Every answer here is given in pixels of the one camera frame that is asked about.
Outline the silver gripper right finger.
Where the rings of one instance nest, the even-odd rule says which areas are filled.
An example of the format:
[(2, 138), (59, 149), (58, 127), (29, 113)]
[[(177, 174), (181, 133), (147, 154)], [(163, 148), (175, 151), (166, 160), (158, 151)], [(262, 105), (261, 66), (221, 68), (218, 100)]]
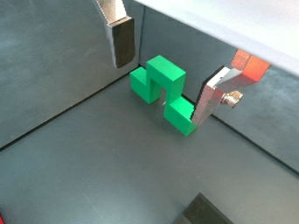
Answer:
[(192, 122), (201, 126), (221, 104), (236, 108), (244, 94), (233, 80), (241, 76), (237, 68), (222, 66), (210, 78), (202, 83), (201, 93), (192, 113)]

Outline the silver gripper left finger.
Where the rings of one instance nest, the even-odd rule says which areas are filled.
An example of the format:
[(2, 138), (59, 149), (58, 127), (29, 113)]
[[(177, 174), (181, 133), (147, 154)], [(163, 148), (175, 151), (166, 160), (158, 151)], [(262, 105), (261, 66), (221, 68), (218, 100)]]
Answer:
[(127, 15), (123, 0), (94, 0), (107, 29), (113, 61), (125, 67), (137, 56), (135, 20)]

